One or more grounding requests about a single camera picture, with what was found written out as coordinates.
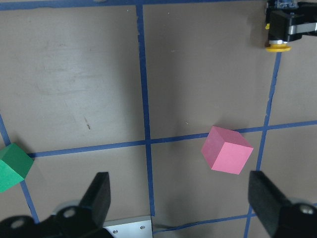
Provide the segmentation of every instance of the silver bracket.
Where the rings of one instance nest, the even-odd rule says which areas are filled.
[[[152,238],[150,216],[127,218],[104,223],[114,238]]]
[[[305,33],[311,31],[317,31],[317,22],[290,26],[288,29],[288,34],[294,35],[297,33]]]

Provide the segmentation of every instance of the metal plate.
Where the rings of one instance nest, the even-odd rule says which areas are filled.
[[[106,228],[114,238],[152,238],[152,222],[150,216],[105,222],[104,228]]]

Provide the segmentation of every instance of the screw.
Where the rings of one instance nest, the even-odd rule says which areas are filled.
[[[64,215],[65,218],[70,218],[70,217],[74,216],[75,214],[76,214],[75,209],[74,208],[69,208],[68,210],[66,210],[64,212],[63,215]]]
[[[304,214],[313,214],[314,213],[314,210],[312,209],[311,206],[308,206],[308,205],[301,205],[299,207],[299,209],[301,210],[302,213]]]
[[[14,221],[14,222],[11,224],[11,228],[12,228],[12,229],[17,229],[17,228],[19,228],[19,227],[21,227],[21,226],[23,226],[23,225],[24,225],[24,220],[23,220],[22,218],[20,218],[20,219]]]

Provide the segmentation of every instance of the blue tape line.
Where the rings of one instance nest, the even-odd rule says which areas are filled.
[[[181,140],[191,140],[191,139],[205,138],[207,136],[208,136],[208,133],[193,134],[193,135],[182,135],[182,136],[175,136],[175,137],[152,139],[151,143],[152,144],[168,143],[168,142],[181,141]]]
[[[5,146],[8,146],[9,144],[11,144],[11,141],[10,141],[8,132],[5,129],[1,114],[0,114],[0,133],[1,133],[1,136],[3,138],[3,142],[4,142]]]
[[[151,150],[151,129],[150,129],[150,113],[149,113],[149,96],[148,96],[148,79],[146,66],[146,52],[144,39],[144,21],[143,6],[136,5],[138,41],[139,41],[139,60],[143,101],[143,117],[144,117],[144,133],[145,133],[145,149],[147,156],[147,172],[149,185],[149,202],[151,216],[155,216],[154,204],[154,188],[153,188],[153,169],[152,169],[152,150]]]
[[[286,124],[279,124],[279,125],[269,125],[267,129],[276,130],[276,129],[285,129],[285,128],[293,128],[293,127],[308,126],[308,125],[317,125],[317,120],[286,123]]]
[[[49,1],[24,1],[2,2],[0,11],[28,10],[40,7],[69,8],[69,7],[95,7],[95,6],[120,6],[120,5],[143,5],[143,4],[174,4],[174,3],[200,3],[219,1],[242,1],[242,0],[49,0]]]
[[[3,119],[2,119],[2,116],[0,115],[0,132],[1,132],[1,136],[3,138],[3,141],[5,143],[6,146],[10,145],[11,144],[11,141],[10,141],[10,138],[9,138],[9,135],[5,129],[5,126],[4,126],[4,122],[3,122]],[[20,183],[21,185],[21,188],[22,188],[22,191],[24,193],[24,196],[25,196],[25,200],[30,208],[30,211],[31,211],[31,214],[32,214],[32,217],[34,219],[34,221],[36,223],[39,222],[39,218],[38,218],[38,215],[36,213],[36,210],[35,210],[35,207],[34,207],[34,204],[32,202],[32,198],[31,198],[31,195],[30,195],[30,192],[28,190],[28,187],[26,185],[26,182],[25,181],[22,181]]]
[[[213,220],[205,220],[205,221],[200,221],[200,222],[195,222],[195,223],[189,223],[185,225],[181,225],[178,227],[173,227],[173,228],[168,228],[164,230],[159,230],[153,232],[153,235],[161,232],[170,232],[170,231],[177,231],[177,230],[182,230],[185,228],[189,227],[194,227],[194,226],[199,226],[199,225],[204,225],[204,224],[210,224],[210,223],[217,223],[217,222],[225,222],[225,221],[232,221],[232,220],[239,220],[239,219],[244,219],[247,218],[248,215],[241,215],[241,216],[233,216],[233,217],[224,217],[224,218],[218,218],[218,219],[213,219]]]
[[[278,74],[278,70],[279,70],[279,66],[280,66],[280,62],[281,62],[281,56],[282,56],[282,53],[277,53],[276,58],[275,58],[272,82],[271,82],[271,87],[270,87],[270,91],[269,91],[269,95],[268,95],[268,102],[267,102],[267,106],[266,106],[266,115],[265,115],[265,119],[264,119],[264,129],[263,129],[262,136],[261,136],[261,142],[260,142],[256,170],[261,169],[262,157],[263,157],[265,140],[266,140],[266,133],[267,133],[267,130],[269,128],[268,124],[269,124],[269,118],[271,116],[272,101],[273,101],[273,96],[275,93],[275,86],[276,86],[277,74]]]
[[[248,238],[249,228],[250,228],[250,223],[251,223],[251,217],[252,216],[253,216],[252,207],[249,206],[249,211],[248,211],[248,215],[247,215],[246,227],[244,229],[243,238]]]
[[[96,151],[96,150],[106,150],[106,149],[138,146],[138,145],[145,145],[145,141],[139,140],[139,141],[122,142],[122,143],[107,144],[107,145],[95,145],[95,146],[79,147],[79,148],[72,148],[72,149],[52,150],[52,151],[31,153],[28,155],[31,158],[37,158],[37,157],[65,155],[65,154],[89,152],[89,151]]]
[[[276,129],[309,126],[309,125],[317,125],[317,120],[286,123],[286,124],[279,124],[279,125],[269,125],[269,126],[267,126],[266,129],[267,130],[276,130]],[[264,128],[265,128],[264,126],[259,126],[259,127],[236,129],[234,131],[237,131],[239,133],[250,133],[250,132],[263,131]],[[151,139],[151,144],[169,143],[169,142],[182,141],[182,140],[199,139],[199,138],[206,138],[207,136],[208,136],[208,133],[200,133],[200,134],[192,134],[192,135],[182,135],[182,136],[175,136],[175,137],[158,138],[158,139]],[[29,156],[31,158],[39,158],[39,157],[54,156],[54,155],[64,155],[64,154],[96,151],[96,150],[107,150],[107,149],[114,149],[114,148],[139,146],[139,145],[145,145],[145,144],[146,144],[145,140],[139,140],[139,141],[130,141],[130,142],[122,142],[122,143],[114,143],[114,144],[87,146],[87,147],[79,147],[79,148],[71,148],[71,149],[35,152],[35,153],[29,154]]]
[[[32,198],[31,198],[31,195],[30,195],[30,192],[29,192],[28,186],[26,185],[25,180],[22,181],[20,183],[20,185],[21,185],[22,191],[24,193],[26,203],[28,204],[28,206],[30,208],[32,217],[33,217],[35,223],[39,223],[40,220],[39,220],[38,214],[35,210],[35,207],[34,207],[34,204],[33,204],[33,201],[32,201]]]
[[[266,116],[265,116],[265,119],[264,119],[264,127],[268,126],[269,118],[271,116],[272,101],[273,101],[273,96],[274,96],[274,93],[275,93],[275,86],[276,86],[277,74],[278,74],[279,66],[280,66],[280,63],[281,63],[281,57],[282,57],[282,53],[281,52],[276,54],[274,70],[273,70],[273,76],[272,76],[272,82],[271,82],[271,87],[270,87],[270,91],[269,91],[269,95],[268,95],[268,102],[267,102],[267,106],[266,106]]]

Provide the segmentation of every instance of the foam block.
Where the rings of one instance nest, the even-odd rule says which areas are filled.
[[[240,174],[253,151],[252,145],[238,132],[213,126],[202,154],[212,170]]]
[[[0,192],[23,181],[32,165],[33,160],[14,143],[0,150]]]

